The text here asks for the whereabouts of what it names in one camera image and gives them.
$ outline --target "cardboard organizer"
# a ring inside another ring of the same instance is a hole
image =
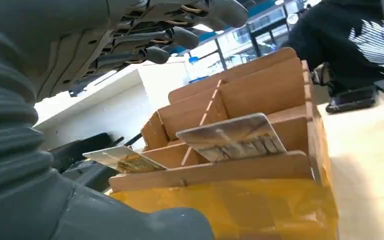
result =
[[[112,177],[114,192],[181,187],[222,180],[312,179],[327,183],[323,124],[312,102],[307,63],[291,48],[260,57],[169,93],[170,105],[142,129],[142,154],[169,170]],[[287,154],[217,164],[176,132],[253,113],[267,115]]]

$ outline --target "cardboard divider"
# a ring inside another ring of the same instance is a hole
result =
[[[193,96],[202,91],[208,89],[215,89],[217,86],[220,86],[220,84],[230,83],[244,76],[260,71],[261,69],[269,68],[273,65],[296,57],[297,55],[292,48],[281,48],[278,51],[266,55],[264,57],[259,57],[253,61],[241,64],[239,66],[235,66],[226,71],[222,71],[220,73],[207,77],[204,80],[197,81],[181,88],[175,89],[168,94],[168,101],[173,104],[177,101]]]
[[[305,154],[309,153],[307,118],[305,116],[275,122],[272,126],[287,151],[299,150]]]
[[[223,84],[223,80],[217,77],[193,82],[189,85],[171,91],[168,94],[168,101],[170,104],[174,104],[193,95],[205,91],[215,90],[216,88],[220,87],[221,84]]]
[[[218,90],[214,91],[212,100],[209,102],[205,114],[203,115],[200,126],[221,122],[228,119],[226,107]]]
[[[178,131],[199,126],[213,94],[208,90],[158,110],[169,140],[176,140]]]
[[[266,115],[305,104],[303,74],[298,58],[244,76],[219,88],[229,118]]]
[[[213,79],[222,79],[225,84],[230,83],[230,82],[239,80],[240,78],[247,76],[249,74],[258,72],[262,69],[269,68],[271,66],[285,62],[288,59],[293,59],[296,57],[297,57],[297,54],[292,48],[284,47],[264,57],[259,57],[250,62],[241,64],[239,66],[235,66],[226,71],[222,71],[220,73],[212,75],[207,79],[205,79],[204,81],[206,80],[212,81]]]
[[[208,161],[205,157],[192,149],[192,147],[189,147],[181,162],[181,166],[208,164],[209,162],[210,161]]]
[[[163,148],[169,143],[166,129],[160,120],[158,112],[153,113],[148,122],[143,126],[141,133],[147,150]]]
[[[141,154],[143,154],[145,157],[154,160],[157,163],[166,166],[169,169],[174,169],[182,166],[182,161],[186,155],[186,152],[188,151],[188,148],[189,146],[185,143],[180,143],[176,145],[144,151]],[[185,166],[188,166],[189,163],[193,165],[194,162],[187,162]]]
[[[249,179],[312,179],[307,156],[300,151],[266,157],[200,164],[126,174],[109,179],[113,191],[184,187],[207,182]]]
[[[268,121],[271,124],[278,122],[284,122],[286,120],[306,117],[306,105],[299,105],[296,107],[291,107],[282,111],[277,111],[267,115]]]

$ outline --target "ceiling light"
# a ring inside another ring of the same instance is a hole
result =
[[[213,30],[211,28],[205,26],[204,24],[198,24],[196,26],[193,26],[193,28],[204,31],[204,32],[213,32]]]
[[[284,3],[285,3],[284,0],[276,0],[276,1],[274,2],[274,4],[276,4],[276,5],[281,5],[281,4],[284,4]]]

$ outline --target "white wall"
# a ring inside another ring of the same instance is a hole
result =
[[[143,84],[138,84],[92,108],[65,119],[50,128],[44,129],[45,143],[42,149],[48,150],[107,132],[114,139],[124,136],[125,141],[137,135],[152,113]],[[133,149],[145,146],[141,139]]]
[[[146,93],[155,109],[169,105],[169,93],[190,81],[183,57],[171,57],[165,64],[138,67]]]

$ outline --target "black jacket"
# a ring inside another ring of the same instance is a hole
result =
[[[312,70],[329,63],[347,89],[384,79],[384,15],[380,0],[323,0],[306,11],[283,47]]]

